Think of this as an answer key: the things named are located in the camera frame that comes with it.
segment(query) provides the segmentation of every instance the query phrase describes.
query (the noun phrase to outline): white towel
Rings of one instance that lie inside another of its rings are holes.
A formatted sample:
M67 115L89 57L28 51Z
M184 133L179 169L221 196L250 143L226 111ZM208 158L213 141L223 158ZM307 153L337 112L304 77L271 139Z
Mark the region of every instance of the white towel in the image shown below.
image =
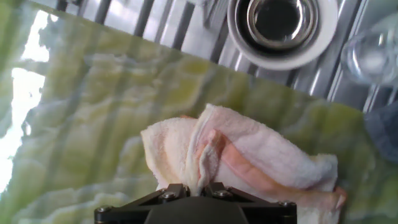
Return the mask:
M207 105L198 119L168 119L141 135L159 187L183 183L198 195L209 182L222 182L270 202L296 202L298 223L338 223L345 194L333 192L336 156L308 156L231 109Z

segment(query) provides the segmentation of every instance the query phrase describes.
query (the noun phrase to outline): clear glass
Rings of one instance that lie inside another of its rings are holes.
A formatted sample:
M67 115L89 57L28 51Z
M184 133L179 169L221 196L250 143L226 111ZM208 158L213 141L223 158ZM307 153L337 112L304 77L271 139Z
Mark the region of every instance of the clear glass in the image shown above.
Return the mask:
M341 65L356 82L398 86L398 17L388 17L350 39Z

